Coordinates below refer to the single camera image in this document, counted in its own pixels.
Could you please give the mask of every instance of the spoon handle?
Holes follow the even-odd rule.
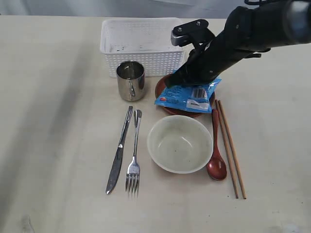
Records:
[[[214,148],[217,148],[217,135],[218,135],[218,111],[216,109],[212,110],[212,122],[213,122],[213,136],[214,136]]]

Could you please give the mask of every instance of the knife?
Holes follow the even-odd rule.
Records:
[[[126,133],[127,133],[128,127],[130,125],[132,112],[133,112],[133,106],[129,106],[128,110],[127,110],[126,117],[125,117],[125,122],[123,125],[121,138],[119,141],[116,156],[115,156],[115,159],[114,159],[112,167],[111,167],[111,171],[110,171],[110,175],[109,175],[109,179],[108,179],[108,183],[107,183],[107,187],[106,187],[106,194],[111,193],[111,191],[116,186],[118,178],[119,178],[121,165],[122,165],[122,159],[123,159],[123,148],[124,148]]]

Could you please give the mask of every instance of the chopsticks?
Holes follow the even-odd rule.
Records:
[[[242,190],[242,196],[244,199],[246,199],[246,193],[245,193],[245,189],[244,189],[244,184],[243,184],[243,180],[242,180],[242,176],[241,176],[241,171],[240,171],[240,166],[239,166],[239,162],[237,159],[237,155],[236,155],[236,151],[235,151],[235,147],[233,145],[233,141],[232,141],[232,137],[231,137],[231,133],[230,133],[230,129],[229,129],[229,125],[225,116],[225,112],[223,109],[223,105],[221,103],[220,100],[215,100],[216,103],[216,108],[219,112],[218,116],[219,116],[219,123],[220,123],[220,127],[222,130],[222,135],[223,135],[223,140],[224,140],[224,145],[225,145],[225,151],[227,153],[227,158],[228,158],[228,163],[229,163],[229,169],[230,169],[230,173],[231,173],[231,177],[232,177],[232,183],[233,183],[233,187],[234,187],[234,192],[235,192],[235,197],[239,198],[238,195],[238,191],[237,191],[237,184],[236,184],[236,177],[235,177],[235,173],[233,172],[233,166],[232,166],[232,159],[229,155],[229,146],[228,146],[228,140],[227,137],[225,136],[225,132],[228,135],[228,139],[229,139],[229,143],[230,143],[230,147],[231,147],[231,151],[232,151],[232,156],[233,156],[233,160],[234,160],[234,164],[237,170],[237,174],[238,174],[238,178],[239,178],[239,183],[241,186],[241,190]]]

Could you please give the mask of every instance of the mug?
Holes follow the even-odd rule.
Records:
[[[145,69],[136,61],[125,61],[116,69],[119,94],[122,99],[136,101],[145,94]]]

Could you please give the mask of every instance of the wooden plate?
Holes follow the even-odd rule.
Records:
[[[155,97],[156,98],[158,98],[159,95],[161,95],[162,91],[166,88],[164,80],[167,79],[171,75],[172,74],[168,74],[168,75],[164,76],[156,84],[156,86],[155,86]],[[210,104],[211,107],[214,105],[214,102],[215,102],[215,92],[209,98],[209,104]],[[167,113],[169,113],[171,115],[183,115],[183,116],[188,116],[188,117],[193,117],[194,118],[194,117],[198,117],[198,116],[203,114],[203,113],[186,112],[186,111],[182,111],[182,110],[174,109],[174,108],[167,108],[167,107],[162,107],[162,108],[164,109],[165,112],[167,112]]]

